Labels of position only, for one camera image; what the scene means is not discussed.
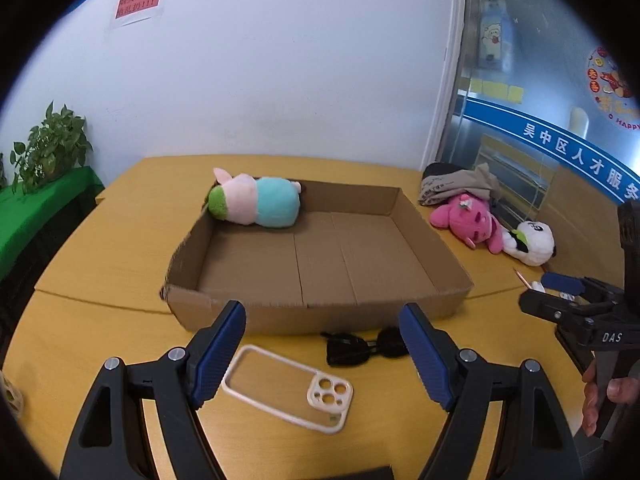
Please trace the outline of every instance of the screw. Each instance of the screw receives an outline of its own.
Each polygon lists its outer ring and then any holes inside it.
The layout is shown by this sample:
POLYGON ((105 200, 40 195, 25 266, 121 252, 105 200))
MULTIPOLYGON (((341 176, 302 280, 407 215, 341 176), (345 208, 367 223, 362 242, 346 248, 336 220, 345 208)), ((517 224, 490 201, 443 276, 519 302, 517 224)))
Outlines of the screw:
POLYGON ((472 363, 473 361, 478 359, 478 354, 476 354, 469 348, 465 348, 460 351, 460 359, 462 359, 465 363, 472 363))
POLYGON ((182 359, 185 355, 187 354, 187 352, 184 351, 184 348, 181 347, 176 347, 176 348, 171 348, 171 350, 169 350, 169 359, 171 359, 171 361, 179 361, 180 359, 182 359))
POLYGON ((535 359, 527 359, 524 361, 524 367, 529 372, 539 372, 540 371, 540 363, 535 359))
POLYGON ((119 364, 120 359, 118 359, 117 357, 109 357, 104 362, 104 367, 107 368, 107 370, 113 370, 114 368, 117 368, 119 364))

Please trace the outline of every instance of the panda plush toy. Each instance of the panda plush toy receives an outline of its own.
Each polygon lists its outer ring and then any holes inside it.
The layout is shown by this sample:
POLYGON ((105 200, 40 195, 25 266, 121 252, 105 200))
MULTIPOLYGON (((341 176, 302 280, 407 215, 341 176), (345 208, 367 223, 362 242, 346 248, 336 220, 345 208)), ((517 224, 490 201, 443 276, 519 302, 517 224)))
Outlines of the panda plush toy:
POLYGON ((517 229, 503 228, 504 252, 523 264, 535 267, 556 256, 556 242, 548 225, 542 222, 522 222, 517 229))

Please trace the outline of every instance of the potted plant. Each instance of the potted plant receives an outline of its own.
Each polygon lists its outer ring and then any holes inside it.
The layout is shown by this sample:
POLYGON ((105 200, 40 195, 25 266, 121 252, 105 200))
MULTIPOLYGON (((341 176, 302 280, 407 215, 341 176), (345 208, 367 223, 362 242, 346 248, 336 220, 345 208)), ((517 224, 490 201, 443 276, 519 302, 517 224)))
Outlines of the potted plant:
POLYGON ((14 142, 9 161, 15 166, 12 189, 18 183, 30 193, 52 182, 76 164, 84 166, 86 151, 92 150, 84 133, 84 118, 74 114, 66 105, 60 113, 53 113, 53 101, 47 107, 42 126, 34 126, 27 145, 14 142))

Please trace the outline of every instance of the white phone case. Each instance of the white phone case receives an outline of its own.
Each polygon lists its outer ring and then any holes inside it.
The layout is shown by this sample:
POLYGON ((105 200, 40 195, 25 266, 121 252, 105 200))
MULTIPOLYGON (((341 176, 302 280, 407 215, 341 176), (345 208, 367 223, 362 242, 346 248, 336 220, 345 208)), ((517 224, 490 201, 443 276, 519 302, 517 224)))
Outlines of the white phone case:
POLYGON ((353 398, 351 383, 255 345, 234 356, 222 389, 259 410, 322 433, 337 433, 353 398))

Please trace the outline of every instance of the black sunglasses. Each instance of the black sunglasses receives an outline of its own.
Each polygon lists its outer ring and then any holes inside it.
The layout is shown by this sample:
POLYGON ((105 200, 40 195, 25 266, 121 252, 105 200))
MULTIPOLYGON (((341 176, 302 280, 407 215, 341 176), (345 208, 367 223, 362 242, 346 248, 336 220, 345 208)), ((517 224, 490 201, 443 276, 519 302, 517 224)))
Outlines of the black sunglasses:
POLYGON ((333 367, 358 366, 366 363, 372 355, 398 358, 409 353, 397 326, 382 330, 375 341, 342 332, 322 332, 321 336, 326 338, 326 363, 333 367))

